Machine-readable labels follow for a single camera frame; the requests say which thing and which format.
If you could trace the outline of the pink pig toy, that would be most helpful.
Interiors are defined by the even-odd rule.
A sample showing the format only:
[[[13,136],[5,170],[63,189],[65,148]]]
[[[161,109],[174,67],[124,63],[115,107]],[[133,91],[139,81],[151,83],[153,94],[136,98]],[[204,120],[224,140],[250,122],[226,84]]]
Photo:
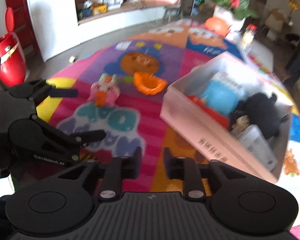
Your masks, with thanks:
[[[91,85],[87,102],[93,102],[96,107],[114,107],[119,95],[117,75],[103,73],[99,80]]]

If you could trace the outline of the red plastic figure toy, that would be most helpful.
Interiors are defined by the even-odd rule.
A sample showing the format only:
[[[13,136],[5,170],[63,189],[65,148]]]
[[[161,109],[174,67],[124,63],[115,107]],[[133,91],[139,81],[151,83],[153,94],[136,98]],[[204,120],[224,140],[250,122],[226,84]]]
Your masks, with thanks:
[[[219,114],[214,109],[207,107],[205,104],[205,100],[196,96],[196,95],[187,95],[186,96],[190,101],[192,101],[195,105],[201,108],[207,115],[209,115],[213,120],[219,123],[225,129],[229,128],[229,119],[221,114]]]

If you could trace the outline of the small doll figure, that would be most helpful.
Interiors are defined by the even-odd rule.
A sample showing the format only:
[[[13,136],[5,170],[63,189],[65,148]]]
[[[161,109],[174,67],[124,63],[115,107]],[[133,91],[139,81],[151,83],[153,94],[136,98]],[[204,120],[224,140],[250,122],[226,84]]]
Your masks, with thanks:
[[[234,124],[231,126],[230,133],[238,139],[249,125],[249,117],[247,115],[242,115],[239,118],[237,118]]]

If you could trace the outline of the orange plastic bowl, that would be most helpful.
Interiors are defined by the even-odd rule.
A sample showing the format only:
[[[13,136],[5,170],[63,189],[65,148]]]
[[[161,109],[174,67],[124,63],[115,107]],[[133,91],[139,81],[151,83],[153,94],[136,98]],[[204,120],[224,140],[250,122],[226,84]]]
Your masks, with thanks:
[[[167,86],[166,80],[145,72],[135,72],[133,83],[137,91],[144,95],[156,95]]]

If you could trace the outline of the black plush toy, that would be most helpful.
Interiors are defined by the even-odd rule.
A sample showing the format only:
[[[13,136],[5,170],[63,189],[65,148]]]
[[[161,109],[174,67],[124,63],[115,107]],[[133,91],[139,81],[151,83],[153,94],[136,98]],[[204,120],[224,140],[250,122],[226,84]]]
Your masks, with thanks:
[[[288,121],[288,114],[279,115],[275,103],[277,95],[275,93],[268,97],[264,93],[256,93],[248,97],[245,101],[240,100],[236,110],[244,112],[251,125],[257,125],[263,135],[268,140],[278,137],[281,124]]]

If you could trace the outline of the red round bin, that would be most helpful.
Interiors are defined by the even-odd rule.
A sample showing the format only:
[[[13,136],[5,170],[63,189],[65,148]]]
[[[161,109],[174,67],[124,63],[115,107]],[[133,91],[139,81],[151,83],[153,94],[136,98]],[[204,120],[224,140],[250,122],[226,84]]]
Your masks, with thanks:
[[[5,12],[7,33],[0,38],[0,81],[8,87],[25,81],[26,60],[19,38],[14,32],[15,22],[13,9]]]

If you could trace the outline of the pink cardboard box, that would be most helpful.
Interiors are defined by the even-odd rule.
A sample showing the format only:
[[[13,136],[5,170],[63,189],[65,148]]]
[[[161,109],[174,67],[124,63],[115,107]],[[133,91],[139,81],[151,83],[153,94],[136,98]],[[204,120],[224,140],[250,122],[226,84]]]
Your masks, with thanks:
[[[224,52],[172,83],[160,116],[206,159],[276,183],[291,107],[266,75]]]

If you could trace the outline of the white small box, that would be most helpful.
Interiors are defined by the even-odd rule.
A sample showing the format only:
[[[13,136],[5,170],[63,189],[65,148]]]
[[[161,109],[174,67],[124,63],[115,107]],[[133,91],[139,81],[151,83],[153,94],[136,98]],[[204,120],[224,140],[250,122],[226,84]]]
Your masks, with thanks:
[[[269,171],[275,168],[277,158],[257,125],[249,125],[240,134],[238,141]]]

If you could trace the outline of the white low table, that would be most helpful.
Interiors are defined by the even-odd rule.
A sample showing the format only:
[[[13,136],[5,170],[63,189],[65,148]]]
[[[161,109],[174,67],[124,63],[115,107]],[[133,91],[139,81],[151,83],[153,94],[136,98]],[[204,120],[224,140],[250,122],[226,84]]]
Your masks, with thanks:
[[[239,32],[229,33],[225,39],[236,45],[246,64],[255,68],[260,68],[267,74],[273,72],[274,55],[262,43],[258,42],[256,39],[253,39],[249,46],[247,46],[245,49],[242,49],[242,34]]]

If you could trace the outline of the red lid plastic jar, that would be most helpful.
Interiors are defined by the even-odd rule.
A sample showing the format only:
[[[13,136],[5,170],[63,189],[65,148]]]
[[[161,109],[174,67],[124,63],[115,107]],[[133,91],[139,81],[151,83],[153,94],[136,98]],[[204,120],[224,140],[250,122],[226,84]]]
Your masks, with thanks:
[[[251,43],[254,40],[256,31],[257,31],[257,26],[254,24],[249,24],[246,27],[245,32],[242,35],[242,40],[241,40],[241,48],[243,50],[247,49],[251,45]]]

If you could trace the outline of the small wooden stool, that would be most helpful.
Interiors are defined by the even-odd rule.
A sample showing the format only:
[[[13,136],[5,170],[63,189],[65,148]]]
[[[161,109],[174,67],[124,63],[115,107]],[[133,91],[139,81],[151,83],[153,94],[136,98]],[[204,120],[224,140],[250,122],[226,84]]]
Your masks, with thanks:
[[[164,6],[164,9],[165,12],[163,19],[167,19],[168,23],[172,21],[173,16],[179,16],[180,18],[183,18],[183,11],[180,5],[167,5]]]

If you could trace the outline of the pink orchid potted plant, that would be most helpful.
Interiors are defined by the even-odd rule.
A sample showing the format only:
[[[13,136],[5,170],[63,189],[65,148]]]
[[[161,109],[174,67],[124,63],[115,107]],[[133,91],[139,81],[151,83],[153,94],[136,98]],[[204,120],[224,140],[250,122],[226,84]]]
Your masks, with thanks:
[[[230,31],[240,31],[247,18],[258,18],[249,8],[251,0],[211,0],[215,4],[213,15],[221,18],[230,26]]]

